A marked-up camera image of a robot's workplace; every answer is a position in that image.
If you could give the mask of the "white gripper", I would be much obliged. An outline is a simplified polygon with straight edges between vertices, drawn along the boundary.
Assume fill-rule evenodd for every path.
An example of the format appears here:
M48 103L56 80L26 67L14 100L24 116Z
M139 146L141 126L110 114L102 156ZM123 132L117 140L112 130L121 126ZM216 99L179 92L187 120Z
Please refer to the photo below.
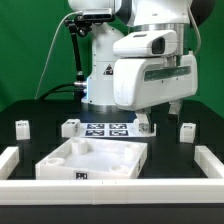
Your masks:
M114 66L113 95L123 110L137 111L169 102L168 115L178 118L182 101L198 88L197 62L193 55L184 55L177 67L163 66L162 58L119 59ZM149 133L145 112L136 113L138 129Z

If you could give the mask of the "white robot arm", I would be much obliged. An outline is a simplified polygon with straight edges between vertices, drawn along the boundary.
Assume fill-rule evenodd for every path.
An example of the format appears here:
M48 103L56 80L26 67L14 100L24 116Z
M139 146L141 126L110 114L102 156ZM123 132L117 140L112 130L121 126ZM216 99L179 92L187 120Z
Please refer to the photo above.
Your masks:
M198 88L196 53L187 31L198 28L216 0L68 0L82 35L92 33L92 72L83 102L133 111L137 129L152 131L151 108Z

